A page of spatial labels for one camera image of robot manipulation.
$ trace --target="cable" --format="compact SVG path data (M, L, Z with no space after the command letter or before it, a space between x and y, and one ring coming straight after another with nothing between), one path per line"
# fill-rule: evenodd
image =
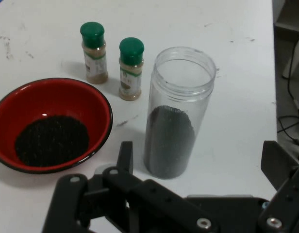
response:
M287 116L280 116L280 117L278 117L278 121L281 121L281 120L284 119L284 118L297 118L297 119L298 119L299 116L290 116L290 115L287 115ZM283 130L290 129L290 128L292 128L292 127L298 125L298 124L299 124L299 121L297 121L297 122L295 122L295 123L293 123L293 124L291 124L291 125L289 125L289 126L283 128L283 129L281 129L281 130L278 130L277 133L281 133L281 132L283 132Z
M290 97L291 97L291 99L293 100L293 102L294 102L294 105L296 106L296 109L297 109L297 112L298 112L298 116L297 116L297 118L299 119L299 103L298 103L298 101L294 98L294 96L293 96L293 94L292 94L292 92L291 92L291 88L290 88L290 83L291 83L291 76L292 76L292 66L293 66L293 60L294 60L294 53L295 53L295 48L296 48L296 45L297 45L297 42L294 44L294 46L293 46L293 50L292 50L292 55L291 55L291 63L290 63L290 67L289 67L289 76L288 76L288 81L287 81L287 91L288 91L288 93L289 93L289 95L290 95ZM282 127L282 130L281 131L278 131L278 133L280 133L280 132L284 132L296 145L298 145L299 146L299 139L297 139L297 138L293 138L293 137L291 137L288 133L287 133L287 131L286 131L286 129L288 129L288 128L291 128L291 127L293 127L293 126L295 126L295 125L298 125L299 124L299 121L297 122L297 123L295 123L295 124L293 124L293 125L290 125L290 126L288 126L288 127L283 127L283 124L282 124L282 122L281 122L281 119L282 118L288 118L288 117L295 117L295 116L280 116L280 117L278 117L278 121L279 121L279 124L281 125L281 127Z

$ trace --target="white table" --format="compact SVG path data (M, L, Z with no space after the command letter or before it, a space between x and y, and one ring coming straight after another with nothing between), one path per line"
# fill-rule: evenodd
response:
M276 140L271 0L3 0L0 99L37 79L83 80L79 29L87 21L105 28L110 79L96 88L113 109L110 137L88 161L55 174L24 174L0 163L0 233L41 231L58 178L70 173L91 177L96 167L116 161L123 140L133 141L135 175L152 179L142 164L150 75L156 55L172 46L206 52L219 71L187 171L173 180L155 180L183 197L274 195L260 169L263 141ZM134 102L117 94L118 47L128 36L145 44L143 92ZM92 229L116 232L105 220L93 221Z

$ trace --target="floor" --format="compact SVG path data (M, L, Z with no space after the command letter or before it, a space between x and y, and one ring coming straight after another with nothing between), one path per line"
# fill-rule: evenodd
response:
M297 114L293 101L287 92L287 80L281 77L281 73L283 72L286 63L291 56L292 48L293 42L275 38L276 99L278 117ZM299 102L299 66L292 76L290 87L292 94ZM293 118L282 120L285 127L295 123L296 121L297 120ZM281 129L279 123L277 123L277 128L278 130ZM299 139L299 125L288 129L287 132L292 137ZM288 153L293 155L295 158L298 158L299 146L294 145L291 139L289 139L284 132L278 133L278 142L283 148L286 149Z

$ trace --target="ground spice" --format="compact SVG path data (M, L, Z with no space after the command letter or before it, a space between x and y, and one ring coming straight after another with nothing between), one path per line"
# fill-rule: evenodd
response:
M15 150L29 166L54 166L84 154L89 145L87 128L69 116L50 116L27 126L17 137Z
M145 164L156 177L181 175L187 166L195 142L188 115L177 108L159 106L148 117L145 140Z

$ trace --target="bolt hole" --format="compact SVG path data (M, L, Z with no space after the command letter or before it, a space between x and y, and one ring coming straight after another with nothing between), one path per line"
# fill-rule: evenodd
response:
M166 201L166 202L171 202L172 199L171 199L170 197L168 197L168 198L165 199L165 201Z
M118 174L118 171L116 169L112 169L109 171L110 175L116 175Z
M74 183L74 182L78 182L80 181L80 178L78 176L74 176L70 179L70 182Z
M296 191L296 192L299 191L299 188L298 188L296 185L293 186L293 189L294 189L294 191Z
M290 195L286 195L286 200L287 201L293 201L293 198Z

